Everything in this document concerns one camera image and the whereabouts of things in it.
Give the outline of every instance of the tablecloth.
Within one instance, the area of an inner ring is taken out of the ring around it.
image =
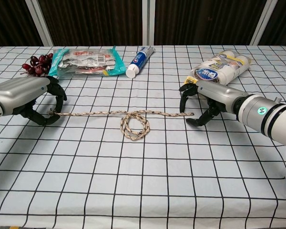
[[[24,77],[32,55],[60,47],[0,47],[0,83]],[[60,79],[63,112],[179,112],[179,87],[190,69],[223,49],[252,58],[231,87],[286,103],[286,47],[155,46],[134,79]],[[117,46],[127,65],[140,49]],[[53,96],[35,105],[47,114]],[[187,112],[199,117],[196,96]],[[203,127],[184,117],[147,115],[139,141],[120,131],[122,116],[61,117],[37,126],[16,116],[0,120],[0,226],[81,228],[286,227],[286,147],[222,113]],[[131,121],[133,128],[141,128]]]

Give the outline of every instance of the red grapes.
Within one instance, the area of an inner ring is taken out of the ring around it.
[[[49,73],[52,64],[53,53],[47,55],[41,55],[39,58],[31,56],[30,64],[24,63],[22,68],[27,71],[28,74],[34,76],[45,76]]]

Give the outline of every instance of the rope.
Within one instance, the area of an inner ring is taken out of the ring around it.
[[[148,134],[150,131],[150,125],[148,120],[143,117],[141,114],[155,114],[155,115],[163,115],[167,117],[179,117],[179,116],[192,116],[194,113],[166,113],[161,111],[150,111],[150,110],[140,110],[140,111],[96,111],[96,112],[83,112],[83,113],[56,113],[50,112],[51,115],[59,115],[59,116],[92,116],[92,115],[113,115],[113,114],[126,114],[124,118],[121,119],[120,122],[120,130],[123,135],[133,141],[139,140]],[[135,118],[138,120],[143,128],[140,132],[134,131],[129,127],[130,119]]]

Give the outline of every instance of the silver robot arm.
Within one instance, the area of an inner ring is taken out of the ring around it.
[[[45,92],[56,96],[56,111],[61,110],[67,97],[53,77],[22,77],[0,83],[0,117],[20,114],[39,125],[55,122],[59,116],[47,119],[33,110],[36,99]]]
[[[273,101],[203,80],[196,84],[185,84],[179,90],[183,92],[180,112],[184,112],[188,97],[197,93],[204,95],[209,104],[199,119],[188,118],[187,123],[202,126],[220,112],[229,112],[235,114],[244,125],[286,145],[286,104],[281,104],[280,99]]]

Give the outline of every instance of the dark curtain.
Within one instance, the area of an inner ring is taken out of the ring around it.
[[[249,44],[266,0],[156,0],[156,45]]]
[[[54,45],[142,44],[141,0],[39,0]]]
[[[0,46],[42,46],[25,0],[0,0]]]
[[[278,0],[259,45],[286,45],[286,0]]]

